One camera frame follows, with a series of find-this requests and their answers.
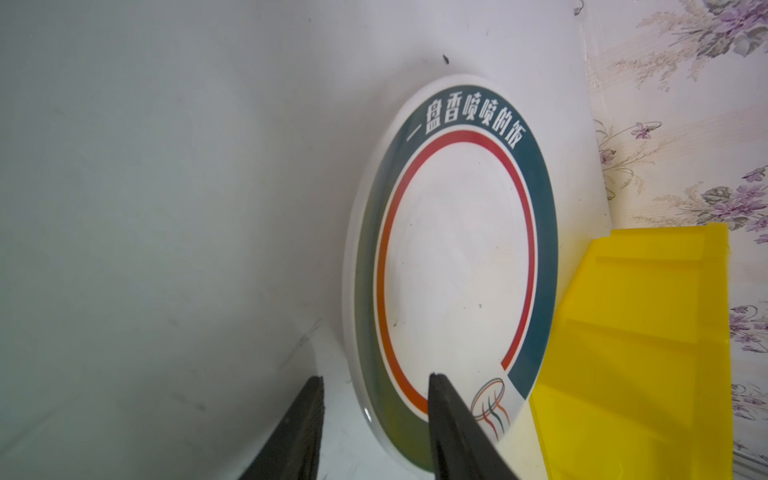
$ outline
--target white plate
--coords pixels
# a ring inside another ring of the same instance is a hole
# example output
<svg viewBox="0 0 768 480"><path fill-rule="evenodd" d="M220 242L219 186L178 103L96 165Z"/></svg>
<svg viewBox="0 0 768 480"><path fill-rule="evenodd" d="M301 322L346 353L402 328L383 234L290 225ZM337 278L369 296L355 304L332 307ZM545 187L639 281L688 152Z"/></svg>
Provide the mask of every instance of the white plate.
<svg viewBox="0 0 768 480"><path fill-rule="evenodd" d="M509 430L541 367L557 268L547 168L508 99L471 75L411 97L360 182L344 259L353 383L390 453L432 470L432 372L492 441Z"/></svg>

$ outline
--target white table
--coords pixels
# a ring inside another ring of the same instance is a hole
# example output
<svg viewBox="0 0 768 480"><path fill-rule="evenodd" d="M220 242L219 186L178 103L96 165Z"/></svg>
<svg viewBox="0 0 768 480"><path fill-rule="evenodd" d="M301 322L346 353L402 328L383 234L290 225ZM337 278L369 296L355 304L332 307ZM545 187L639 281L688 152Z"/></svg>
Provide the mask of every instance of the white table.
<svg viewBox="0 0 768 480"><path fill-rule="evenodd" d="M416 88L496 81L548 162L561 294L610 223L572 9L0 5L0 477L236 478L319 373L319 478L408 478L341 345L357 181ZM529 414L499 448L545 476Z"/></svg>

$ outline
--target yellow plastic container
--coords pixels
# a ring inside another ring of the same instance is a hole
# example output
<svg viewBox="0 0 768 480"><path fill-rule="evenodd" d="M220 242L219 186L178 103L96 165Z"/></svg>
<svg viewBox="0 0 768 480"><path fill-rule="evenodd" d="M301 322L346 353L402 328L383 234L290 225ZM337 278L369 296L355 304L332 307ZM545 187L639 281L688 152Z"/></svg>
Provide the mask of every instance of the yellow plastic container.
<svg viewBox="0 0 768 480"><path fill-rule="evenodd" d="M551 480L731 478L728 229L592 242L531 396Z"/></svg>

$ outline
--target plate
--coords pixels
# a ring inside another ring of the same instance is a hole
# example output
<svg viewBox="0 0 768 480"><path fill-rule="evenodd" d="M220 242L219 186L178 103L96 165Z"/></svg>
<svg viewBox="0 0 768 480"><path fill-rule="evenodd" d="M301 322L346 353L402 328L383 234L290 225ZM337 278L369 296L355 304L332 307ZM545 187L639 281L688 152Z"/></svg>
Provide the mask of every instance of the plate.
<svg viewBox="0 0 768 480"><path fill-rule="evenodd" d="M429 374L445 373L497 442L547 346L558 238L531 128L488 81L411 97L373 152L347 234L344 334L376 438L427 471Z"/></svg>

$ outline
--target floral wallpaper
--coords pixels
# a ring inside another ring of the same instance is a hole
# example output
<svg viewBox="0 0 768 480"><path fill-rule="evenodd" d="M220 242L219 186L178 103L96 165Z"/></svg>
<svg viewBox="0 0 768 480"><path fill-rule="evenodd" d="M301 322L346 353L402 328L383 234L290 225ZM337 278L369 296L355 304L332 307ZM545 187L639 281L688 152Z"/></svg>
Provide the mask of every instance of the floral wallpaper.
<svg viewBox="0 0 768 480"><path fill-rule="evenodd" d="M574 10L614 228L730 228L733 447L768 462L768 0Z"/></svg>

